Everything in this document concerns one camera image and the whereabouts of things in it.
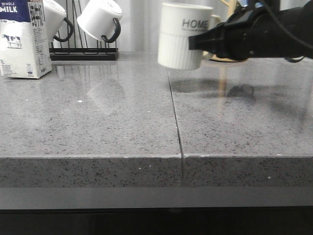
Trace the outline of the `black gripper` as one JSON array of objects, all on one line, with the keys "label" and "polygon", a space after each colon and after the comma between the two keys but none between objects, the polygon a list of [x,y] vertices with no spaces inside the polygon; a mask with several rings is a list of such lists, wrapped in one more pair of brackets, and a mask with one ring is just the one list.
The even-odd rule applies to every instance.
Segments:
[{"label": "black gripper", "polygon": [[281,10],[278,0],[250,0],[225,23],[188,37],[189,50],[221,52],[231,59],[313,56],[313,2]]}]

